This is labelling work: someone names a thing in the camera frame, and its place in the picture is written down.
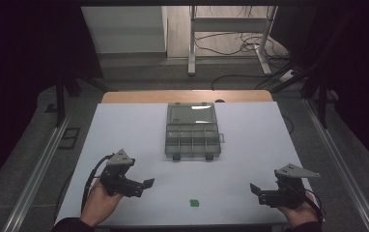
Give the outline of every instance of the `clear plastic box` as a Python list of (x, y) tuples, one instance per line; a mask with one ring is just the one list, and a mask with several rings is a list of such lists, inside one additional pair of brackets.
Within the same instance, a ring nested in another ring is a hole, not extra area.
[(169, 103), (165, 154), (167, 158), (205, 158), (221, 153), (213, 103)]

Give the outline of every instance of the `black sleeve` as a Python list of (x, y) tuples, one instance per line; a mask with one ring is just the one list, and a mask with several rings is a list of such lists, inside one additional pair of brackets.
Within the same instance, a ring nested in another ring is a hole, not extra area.
[(321, 225), (317, 221), (306, 222), (290, 230), (291, 232), (322, 232)]
[(52, 229), (52, 232), (94, 232), (95, 228), (82, 222), (77, 217), (64, 218)]

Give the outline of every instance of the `black cable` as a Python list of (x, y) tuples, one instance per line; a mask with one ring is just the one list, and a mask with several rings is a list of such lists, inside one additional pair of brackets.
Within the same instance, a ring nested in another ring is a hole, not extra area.
[(286, 64), (285, 66), (283, 66), (282, 69), (278, 70), (277, 72), (275, 72), (273, 75), (243, 75), (243, 74), (224, 74), (221, 75), (217, 78), (215, 78), (212, 83), (211, 83), (211, 89), (214, 91), (214, 84), (221, 78), (224, 77), (266, 77), (266, 79), (260, 83), (258, 83), (255, 87), (255, 89), (257, 90), (259, 88), (259, 86), (261, 87), (261, 85), (263, 85), (264, 83), (266, 83), (267, 81), (271, 80), (272, 78), (274, 78), (275, 76), (277, 76), (280, 72), (286, 71), (288, 69), (290, 69), (293, 66), (292, 62), (289, 62), (288, 64)]
[(237, 14), (237, 16), (236, 17), (238, 17), (241, 13), (242, 13), (242, 11), (244, 10), (244, 6), (243, 7), (241, 7), (241, 11), (239, 12), (239, 14)]
[(250, 6), (250, 11), (248, 12), (248, 16), (247, 17), (250, 17), (251, 16), (251, 11), (253, 10), (253, 6)]
[(199, 41), (199, 40), (206, 39), (206, 38), (208, 38), (208, 37), (215, 37), (215, 36), (222, 36), (222, 35), (232, 35), (232, 34), (239, 34), (239, 33), (238, 33), (238, 32), (224, 32), (224, 33), (217, 33), (217, 34), (211, 34), (211, 35), (204, 36), (204, 37), (199, 37), (199, 38), (194, 37), (194, 40)]
[(247, 48), (247, 50), (243, 50), (243, 52), (253, 51), (253, 50), (256, 50), (258, 48), (258, 47), (256, 47), (256, 45), (260, 45), (259, 43), (256, 43), (255, 41), (253, 43), (250, 43), (248, 41), (248, 40), (252, 40), (252, 39), (253, 39), (252, 35), (249, 38), (244, 39), (243, 35), (241, 33), (241, 36), (240, 36), (240, 40), (242, 41), (241, 49)]
[(89, 189), (91, 188), (91, 183), (95, 178), (95, 174), (97, 173), (97, 169), (100, 167), (100, 165), (105, 161), (105, 160), (109, 160), (110, 158), (113, 157), (112, 155), (106, 156), (104, 158), (102, 158), (98, 164), (95, 166), (94, 169), (92, 169), (91, 174), (88, 177), (88, 180), (86, 181), (85, 184), (85, 189), (83, 190), (83, 196), (82, 196), (82, 204), (81, 204), (81, 212), (85, 206), (86, 200), (88, 199), (88, 193), (89, 193)]
[(307, 189), (307, 188), (305, 190), (311, 192), (315, 196), (315, 199), (316, 199), (318, 205), (320, 206), (320, 209), (323, 209), (323, 202), (321, 202), (321, 198), (314, 191), (312, 191), (310, 189)]
[(283, 66), (281, 69), (279, 69), (277, 72), (275, 72), (273, 75), (270, 76), (269, 79), (266, 79), (260, 83), (258, 83), (256, 85), (256, 90), (262, 87), (266, 87), (266, 86), (271, 86), (273, 83), (275, 83), (276, 81), (278, 81), (279, 78), (281, 78), (281, 76), (278, 76), (280, 73), (283, 73), (285, 71), (287, 71), (288, 69), (290, 69), (293, 66), (293, 62), (288, 62), (285, 66)]
[(290, 58), (287, 58), (287, 57), (282, 57), (280, 55), (278, 55), (276, 52), (275, 52), (275, 48), (274, 48), (274, 41), (270, 40), (270, 39), (267, 39), (268, 42), (271, 43), (271, 50), (272, 50), (272, 53), (274, 55), (269, 55), (267, 53), (267, 50), (265, 49), (265, 52), (266, 52), (266, 56), (269, 57), (269, 58), (272, 58), (272, 59), (290, 59)]
[(62, 195), (64, 193), (65, 190), (65, 186), (70, 182), (71, 177), (72, 177), (73, 171), (70, 173), (70, 175), (67, 177), (67, 179), (65, 180), (65, 183), (62, 185), (61, 190), (59, 192), (58, 198), (56, 200), (56, 205), (55, 205), (55, 213), (54, 213), (54, 220), (56, 220), (56, 218), (58, 217), (59, 214), (59, 202), (61, 201)]
[(317, 220), (318, 220), (318, 223), (320, 224), (320, 226), (322, 226), (323, 222), (324, 222), (324, 215), (323, 215), (323, 210), (322, 210), (322, 204), (320, 204), (320, 206), (317, 206), (314, 201), (312, 201), (310, 198), (308, 198), (308, 196), (305, 195), (305, 191), (308, 190), (306, 188), (303, 188), (303, 189), (294, 189), (292, 188), (291, 186), (287, 185), (286, 183), (283, 183), (283, 182), (277, 182), (277, 184), (280, 184), (282, 186), (284, 186), (285, 188), (293, 191), (295, 194), (297, 194), (298, 196), (301, 196), (301, 193), (299, 192), (299, 190), (304, 190), (304, 197), (303, 197), (303, 200), (309, 205), (311, 206), (311, 208), (313, 208), (313, 210), (315, 211), (315, 213), (317, 214)]
[(276, 65), (274, 65), (274, 63), (272, 62), (272, 60), (284, 60), (284, 59), (278, 59), (278, 58), (269, 58), (269, 59), (267, 59), (269, 65), (272, 66), (273, 68), (276, 68), (276, 69), (283, 68), (282, 66), (276, 66)]
[(214, 16), (214, 14), (212, 12), (212, 6), (209, 6), (209, 11), (211, 12), (212, 16)]
[(217, 78), (215, 78), (212, 83), (211, 83), (211, 89), (214, 91), (214, 84), (221, 78), (224, 78), (224, 77), (247, 77), (247, 78), (254, 78), (254, 77), (267, 77), (266, 75), (243, 75), (243, 74), (225, 74), (225, 75), (221, 75)]
[(237, 54), (239, 52), (241, 52), (241, 49), (238, 50), (238, 51), (235, 51), (235, 52), (231, 52), (231, 53), (222, 53), (222, 52), (219, 52), (219, 51), (216, 51), (216, 50), (213, 50), (213, 49), (210, 49), (210, 48), (206, 48), (206, 47), (203, 47), (203, 46), (199, 46), (199, 44), (197, 44), (196, 41), (194, 41), (194, 44), (199, 47), (200, 49), (202, 50), (208, 50), (208, 51), (211, 51), (211, 52), (214, 52), (214, 53), (217, 53), (217, 54), (220, 54), (220, 55), (234, 55), (234, 54)]
[(290, 123), (290, 125), (291, 125), (291, 128), (288, 130), (288, 133), (289, 134), (292, 134), (293, 133), (293, 131), (294, 131), (294, 124), (293, 124), (293, 121), (291, 121), (291, 119), (289, 119), (287, 116), (285, 116), (284, 114), (281, 114), (281, 116), (285, 119), (285, 120), (287, 120), (289, 123)]

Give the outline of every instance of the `wall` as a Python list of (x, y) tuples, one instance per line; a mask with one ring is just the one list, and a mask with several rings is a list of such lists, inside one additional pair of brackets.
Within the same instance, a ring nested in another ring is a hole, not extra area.
[(81, 10), (97, 53), (166, 51), (165, 7), (82, 7)]

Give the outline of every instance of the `hand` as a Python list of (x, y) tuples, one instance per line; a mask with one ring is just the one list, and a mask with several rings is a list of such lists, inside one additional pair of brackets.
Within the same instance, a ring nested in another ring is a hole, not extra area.
[[(308, 193), (308, 191), (305, 193), (305, 195), (314, 201), (313, 196)], [(302, 203), (295, 209), (290, 209), (287, 207), (277, 207), (277, 209), (284, 214), (291, 228), (295, 228), (301, 224), (304, 224), (305, 222), (318, 221), (317, 214), (315, 213), (314, 209), (306, 202)]]
[(102, 183), (97, 179), (89, 192), (80, 220), (95, 227), (115, 211), (122, 197), (124, 196), (120, 193), (109, 196)]

